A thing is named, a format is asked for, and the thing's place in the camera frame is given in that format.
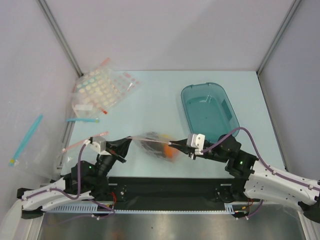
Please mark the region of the orange fruit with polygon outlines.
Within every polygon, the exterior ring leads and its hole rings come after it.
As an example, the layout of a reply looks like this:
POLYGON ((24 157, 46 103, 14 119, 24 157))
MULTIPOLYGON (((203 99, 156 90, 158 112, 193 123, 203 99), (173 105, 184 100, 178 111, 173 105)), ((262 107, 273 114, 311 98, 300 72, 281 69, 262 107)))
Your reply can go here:
POLYGON ((164 154, 165 154, 166 158, 173 159, 177 155, 177 151, 175 148, 170 147, 168 145, 165 145, 164 146, 164 154))

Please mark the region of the clear zip bag red dots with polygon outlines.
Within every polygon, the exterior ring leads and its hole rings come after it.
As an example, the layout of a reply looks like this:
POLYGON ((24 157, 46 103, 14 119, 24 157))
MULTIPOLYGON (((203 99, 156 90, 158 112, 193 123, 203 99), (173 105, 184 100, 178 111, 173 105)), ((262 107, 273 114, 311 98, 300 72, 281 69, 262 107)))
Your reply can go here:
POLYGON ((176 140, 170 134, 148 131, 135 136, 128 136, 126 139, 132 140, 149 157, 171 163, 175 163, 181 158, 181 153, 169 145, 170 141, 176 140))

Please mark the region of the purple grape bunch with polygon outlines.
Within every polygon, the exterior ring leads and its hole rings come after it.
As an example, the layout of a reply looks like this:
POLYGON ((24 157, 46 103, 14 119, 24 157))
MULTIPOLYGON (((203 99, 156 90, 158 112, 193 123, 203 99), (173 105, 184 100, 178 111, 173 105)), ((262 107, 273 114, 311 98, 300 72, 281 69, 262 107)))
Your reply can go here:
POLYGON ((146 132, 141 136, 139 146, 149 156, 165 159, 164 147, 168 143, 168 139, 163 138, 162 134, 157 132, 146 132))

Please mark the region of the teal transparent plastic tray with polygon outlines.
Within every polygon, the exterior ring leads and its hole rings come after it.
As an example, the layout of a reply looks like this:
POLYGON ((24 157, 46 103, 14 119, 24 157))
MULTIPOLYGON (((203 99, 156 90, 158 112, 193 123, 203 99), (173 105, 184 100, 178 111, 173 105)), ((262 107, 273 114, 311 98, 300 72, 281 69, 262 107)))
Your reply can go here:
POLYGON ((192 134, 205 135, 207 141, 216 143, 240 126, 226 91, 217 83, 188 85, 180 97, 192 134))

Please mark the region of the yellow mango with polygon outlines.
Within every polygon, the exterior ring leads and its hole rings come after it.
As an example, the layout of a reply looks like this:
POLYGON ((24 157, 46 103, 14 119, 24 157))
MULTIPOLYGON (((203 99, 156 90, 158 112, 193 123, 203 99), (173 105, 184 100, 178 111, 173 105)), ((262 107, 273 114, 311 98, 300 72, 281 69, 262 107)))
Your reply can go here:
POLYGON ((173 139, 172 136, 167 135, 167 134, 163 134, 162 137, 165 138, 165 139, 168 139, 169 141, 173 139))

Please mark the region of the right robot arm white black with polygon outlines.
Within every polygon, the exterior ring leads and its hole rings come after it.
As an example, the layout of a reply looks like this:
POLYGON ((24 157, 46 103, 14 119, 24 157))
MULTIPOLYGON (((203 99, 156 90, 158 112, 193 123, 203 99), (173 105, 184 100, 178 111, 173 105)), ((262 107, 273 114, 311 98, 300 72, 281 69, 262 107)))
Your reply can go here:
POLYGON ((320 182, 273 167, 259 152, 243 151, 232 134, 222 135, 215 144, 207 141, 203 134, 191 134, 187 139, 169 141, 168 146, 193 160, 203 158, 225 163, 225 171, 240 181, 230 188, 235 200, 247 197, 281 204, 319 223, 320 182))

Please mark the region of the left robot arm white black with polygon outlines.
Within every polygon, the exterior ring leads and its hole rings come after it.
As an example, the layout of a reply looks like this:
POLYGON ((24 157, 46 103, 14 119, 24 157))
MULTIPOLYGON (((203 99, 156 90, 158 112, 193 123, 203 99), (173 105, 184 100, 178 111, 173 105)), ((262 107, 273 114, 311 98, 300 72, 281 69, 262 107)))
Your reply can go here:
POLYGON ((108 173, 116 162, 126 162, 131 142, 131 137, 107 141, 102 136, 95 136, 84 140, 70 173, 38 189, 17 190, 17 198, 22 204, 21 218, 39 218, 56 207, 78 201, 97 205, 101 201, 112 201, 104 208, 113 212, 117 195, 109 186, 108 173))

